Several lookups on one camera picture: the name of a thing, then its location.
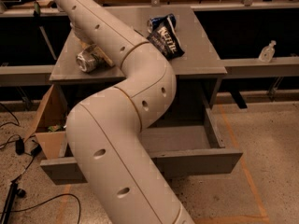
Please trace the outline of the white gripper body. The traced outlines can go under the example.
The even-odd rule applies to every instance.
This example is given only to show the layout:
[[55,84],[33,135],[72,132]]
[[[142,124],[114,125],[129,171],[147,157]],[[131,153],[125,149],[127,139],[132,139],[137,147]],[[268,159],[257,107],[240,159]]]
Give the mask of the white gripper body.
[[76,25],[74,25],[73,23],[70,23],[70,26],[75,34],[75,36],[82,42],[91,45],[93,43],[93,41],[87,37],[87,35],[85,34],[85,32],[77,27]]

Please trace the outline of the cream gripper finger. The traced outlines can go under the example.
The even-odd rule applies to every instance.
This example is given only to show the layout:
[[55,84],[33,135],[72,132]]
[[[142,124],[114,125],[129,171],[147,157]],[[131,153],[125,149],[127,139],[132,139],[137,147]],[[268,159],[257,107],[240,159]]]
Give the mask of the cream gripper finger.
[[91,44],[83,50],[83,58],[88,65],[100,65],[102,63],[110,67],[114,65],[112,60],[95,44]]

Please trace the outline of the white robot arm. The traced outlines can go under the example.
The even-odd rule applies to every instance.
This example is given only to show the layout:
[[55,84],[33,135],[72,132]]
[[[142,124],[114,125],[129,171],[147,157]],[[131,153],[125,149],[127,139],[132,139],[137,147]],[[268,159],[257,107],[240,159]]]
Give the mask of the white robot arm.
[[194,224],[140,133],[172,104],[176,76],[144,36],[93,0],[54,0],[126,79],[75,105],[66,136],[78,166],[113,224]]

